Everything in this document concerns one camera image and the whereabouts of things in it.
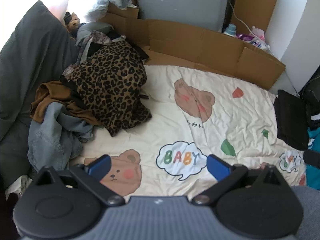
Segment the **leopard print garment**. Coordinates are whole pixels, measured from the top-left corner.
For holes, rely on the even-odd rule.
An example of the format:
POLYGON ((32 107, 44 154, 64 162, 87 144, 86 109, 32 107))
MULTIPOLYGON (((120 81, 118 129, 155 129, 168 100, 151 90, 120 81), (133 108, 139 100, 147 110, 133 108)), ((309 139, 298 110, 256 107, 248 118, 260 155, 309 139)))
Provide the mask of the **leopard print garment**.
POLYGON ((61 82, 78 107, 89 110, 114 137, 152 118, 142 104, 146 70, 137 51, 124 40, 110 42, 79 65, 70 65, 61 82))

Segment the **blue denim garment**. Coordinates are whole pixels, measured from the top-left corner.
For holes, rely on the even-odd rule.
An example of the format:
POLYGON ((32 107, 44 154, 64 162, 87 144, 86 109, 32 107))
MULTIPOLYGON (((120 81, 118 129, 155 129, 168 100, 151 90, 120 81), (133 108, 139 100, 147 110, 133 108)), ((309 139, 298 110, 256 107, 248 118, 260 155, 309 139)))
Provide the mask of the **blue denim garment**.
POLYGON ((67 169, 69 161, 82 152, 82 143, 93 139, 93 128, 85 120, 69 115, 64 105, 50 103, 43 122, 31 122, 27 154, 29 162, 36 171, 44 166, 52 166, 56 170, 67 169))

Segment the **cream bear print bedsheet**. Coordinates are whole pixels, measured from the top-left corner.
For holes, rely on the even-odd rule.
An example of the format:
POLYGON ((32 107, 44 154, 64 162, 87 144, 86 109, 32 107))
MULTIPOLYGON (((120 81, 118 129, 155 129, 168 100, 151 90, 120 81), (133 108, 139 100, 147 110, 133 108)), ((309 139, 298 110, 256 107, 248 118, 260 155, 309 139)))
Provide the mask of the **cream bear print bedsheet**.
POLYGON ((117 194, 193 197, 216 179, 213 154, 251 169, 277 167, 292 186, 306 184, 303 153, 278 138, 276 96, 251 83, 178 66, 146 66, 142 91, 152 118, 114 137, 96 128, 73 164, 109 155, 102 183, 117 194))

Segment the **teal printed garment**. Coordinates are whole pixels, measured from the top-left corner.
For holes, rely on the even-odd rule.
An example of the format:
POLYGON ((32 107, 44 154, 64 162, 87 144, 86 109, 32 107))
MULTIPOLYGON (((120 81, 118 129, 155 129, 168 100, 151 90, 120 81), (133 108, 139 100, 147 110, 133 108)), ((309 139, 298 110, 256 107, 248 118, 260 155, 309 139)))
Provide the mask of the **teal printed garment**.
POLYGON ((306 164, 306 184, 308 187, 320 189, 320 170, 319 170, 319 147, 320 137, 319 128, 311 131, 308 129, 309 144, 308 149, 304 151, 303 159, 306 164))

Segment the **folded black garment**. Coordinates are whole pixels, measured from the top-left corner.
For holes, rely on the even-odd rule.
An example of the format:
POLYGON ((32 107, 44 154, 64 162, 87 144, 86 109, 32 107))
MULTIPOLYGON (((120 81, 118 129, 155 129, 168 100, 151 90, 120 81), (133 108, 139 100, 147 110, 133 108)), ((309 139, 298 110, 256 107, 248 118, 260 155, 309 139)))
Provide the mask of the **folded black garment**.
POLYGON ((304 151, 308 148, 308 118, 303 101, 280 89, 274 101, 277 121, 277 138, 292 148, 304 151))

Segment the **floral patterned garment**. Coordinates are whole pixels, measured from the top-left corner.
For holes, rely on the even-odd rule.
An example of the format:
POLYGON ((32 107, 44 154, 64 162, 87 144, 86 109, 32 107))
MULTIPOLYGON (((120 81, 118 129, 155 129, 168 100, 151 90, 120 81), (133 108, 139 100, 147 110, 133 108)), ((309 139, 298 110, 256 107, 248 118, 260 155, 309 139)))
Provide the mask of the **floral patterned garment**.
POLYGON ((76 64, 80 64, 88 58, 88 51, 92 43, 105 46, 110 42, 111 39, 108 36, 96 30, 90 34, 85 34, 83 37, 79 37, 79 39, 76 40, 76 45, 80 47, 76 64))

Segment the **dark grey blanket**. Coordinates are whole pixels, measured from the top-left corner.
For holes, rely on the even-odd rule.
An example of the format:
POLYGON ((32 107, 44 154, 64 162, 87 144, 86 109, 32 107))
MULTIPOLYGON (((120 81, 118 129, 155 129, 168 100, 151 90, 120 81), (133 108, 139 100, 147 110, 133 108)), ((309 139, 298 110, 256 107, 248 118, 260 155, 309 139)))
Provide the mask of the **dark grey blanket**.
POLYGON ((1 50, 1 185, 30 169, 29 109, 40 84, 59 79, 76 62, 78 48, 66 27, 37 1, 1 50))

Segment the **brown cardboard sheet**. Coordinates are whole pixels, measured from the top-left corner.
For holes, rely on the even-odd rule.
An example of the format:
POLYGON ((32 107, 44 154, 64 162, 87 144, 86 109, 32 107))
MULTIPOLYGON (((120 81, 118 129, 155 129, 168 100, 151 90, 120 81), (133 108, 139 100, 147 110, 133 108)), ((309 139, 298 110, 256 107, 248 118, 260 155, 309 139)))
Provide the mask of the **brown cardboard sheet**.
POLYGON ((269 90, 285 65, 263 50, 212 30, 170 21, 140 20, 130 8, 120 15, 106 13, 101 22, 142 47, 149 65, 199 69, 251 82, 269 90))

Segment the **pink white packages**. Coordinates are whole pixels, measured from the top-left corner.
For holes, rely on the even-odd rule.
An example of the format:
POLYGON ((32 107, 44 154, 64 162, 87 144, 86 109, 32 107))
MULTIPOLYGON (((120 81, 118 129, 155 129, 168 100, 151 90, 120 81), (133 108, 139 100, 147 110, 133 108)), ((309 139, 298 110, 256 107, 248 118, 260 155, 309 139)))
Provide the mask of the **pink white packages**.
POLYGON ((255 26, 249 34, 238 34, 236 36, 238 39, 247 42, 255 47, 262 49, 263 51, 269 51, 270 46, 265 42, 265 32, 255 26))

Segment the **blue detergent bottle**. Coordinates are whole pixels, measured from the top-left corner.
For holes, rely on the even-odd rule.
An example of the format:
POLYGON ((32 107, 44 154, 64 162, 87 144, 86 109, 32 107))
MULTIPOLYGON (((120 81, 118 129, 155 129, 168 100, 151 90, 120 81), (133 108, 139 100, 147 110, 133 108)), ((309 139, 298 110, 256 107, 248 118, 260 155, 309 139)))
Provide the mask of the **blue detergent bottle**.
POLYGON ((236 25, 230 23, 223 33, 228 36, 236 37, 236 25))

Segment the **grey plush pillow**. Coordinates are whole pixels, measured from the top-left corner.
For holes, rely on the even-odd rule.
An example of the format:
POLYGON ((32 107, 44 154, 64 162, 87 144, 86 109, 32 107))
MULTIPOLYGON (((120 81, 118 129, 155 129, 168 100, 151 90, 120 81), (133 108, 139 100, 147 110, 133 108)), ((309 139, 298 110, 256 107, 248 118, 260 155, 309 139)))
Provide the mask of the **grey plush pillow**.
POLYGON ((90 22, 82 25, 77 32, 76 41, 80 42, 84 38, 88 37, 93 33, 93 31, 99 31, 103 34, 107 34, 111 29, 113 29, 112 25, 105 22, 90 22))

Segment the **teddy bear toy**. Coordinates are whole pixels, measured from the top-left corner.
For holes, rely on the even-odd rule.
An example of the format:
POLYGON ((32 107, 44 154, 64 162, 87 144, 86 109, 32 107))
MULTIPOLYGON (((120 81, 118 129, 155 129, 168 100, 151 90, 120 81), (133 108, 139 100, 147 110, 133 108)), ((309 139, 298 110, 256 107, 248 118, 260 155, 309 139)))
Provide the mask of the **teddy bear toy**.
POLYGON ((66 12, 63 18, 67 30, 71 33, 80 27, 80 19, 77 14, 66 12))

